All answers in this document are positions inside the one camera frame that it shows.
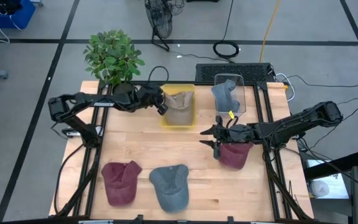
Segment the fan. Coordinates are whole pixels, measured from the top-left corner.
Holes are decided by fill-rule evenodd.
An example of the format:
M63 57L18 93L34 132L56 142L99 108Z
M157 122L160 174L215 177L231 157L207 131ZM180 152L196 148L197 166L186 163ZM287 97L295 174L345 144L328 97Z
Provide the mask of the fan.
M163 41L172 33L172 13L167 0L145 0L145 6L147 17L153 28L152 44L169 51L168 45ZM156 44L154 36L157 36L165 47Z

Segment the wooden table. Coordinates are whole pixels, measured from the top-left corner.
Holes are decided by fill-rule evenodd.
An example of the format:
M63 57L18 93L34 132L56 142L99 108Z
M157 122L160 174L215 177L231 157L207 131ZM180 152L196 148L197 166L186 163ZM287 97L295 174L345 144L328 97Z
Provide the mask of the wooden table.
M81 91L96 93L98 82L83 82ZM244 87L247 111L239 123L258 122L254 91ZM268 83L274 120L290 115L282 83ZM260 92L264 120L267 121L263 93ZM213 150L199 140L210 140L211 136L199 133L215 123L214 98L211 86L196 86L197 125L189 130L171 130L161 127L162 117L156 108L127 113L110 109L104 135L98 178L94 192L92 219L132 220L143 214L145 220L204 220L224 221L233 216L235 221L273 221L269 185L262 146L254 146L242 170L229 170L213 158ZM93 109L82 111L78 116L90 123ZM67 142L64 158L81 144L80 138ZM291 140L287 147L297 151ZM84 151L77 152L62 172L58 192L58 207L61 209L78 186ZM282 165L287 187L292 191L301 208L313 217L306 188L305 177L299 155L281 150ZM136 161L143 171L139 174L135 201L126 207L108 204L101 169L108 162ZM158 204L153 185L149 182L152 169L160 166L185 164L189 167L188 185L190 202L180 213L166 213ZM80 214L84 214L87 190L83 194ZM285 217L282 198L277 194L280 216Z

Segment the clear plastic container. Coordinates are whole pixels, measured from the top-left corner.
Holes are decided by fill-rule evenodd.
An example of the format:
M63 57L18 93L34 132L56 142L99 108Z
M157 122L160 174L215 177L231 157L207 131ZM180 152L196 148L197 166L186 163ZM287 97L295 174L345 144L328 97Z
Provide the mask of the clear plastic container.
M241 75L217 74L214 83L215 86L212 91L218 115L227 118L230 111L233 112L234 116L241 116L246 112L244 78Z

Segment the transparent bin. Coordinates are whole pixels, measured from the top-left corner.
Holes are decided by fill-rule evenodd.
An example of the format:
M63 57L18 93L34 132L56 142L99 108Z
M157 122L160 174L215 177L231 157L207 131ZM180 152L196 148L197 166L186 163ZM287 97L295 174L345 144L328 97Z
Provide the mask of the transparent bin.
M192 91L193 94L193 122L190 125L169 125L165 119L165 115L162 117L161 126L164 128L180 129L180 128L193 128L196 125L196 87L193 84L165 84L161 86L164 93L174 95L182 91Z
M218 115L229 118L229 112L240 117L246 112L246 96L244 93L244 78L237 74L217 74L214 79L215 86L212 91L219 95L219 103L215 98L215 108Z

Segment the yellow tray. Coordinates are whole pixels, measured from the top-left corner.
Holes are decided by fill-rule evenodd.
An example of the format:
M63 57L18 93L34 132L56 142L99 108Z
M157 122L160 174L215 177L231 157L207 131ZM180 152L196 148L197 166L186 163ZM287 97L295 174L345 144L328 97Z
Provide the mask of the yellow tray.
M196 87L193 84L165 84L161 86L164 93L169 95L177 94L181 91L192 91L193 94L193 123L191 125L169 125L165 120L165 116L162 117L161 126L164 128L192 128L196 125Z

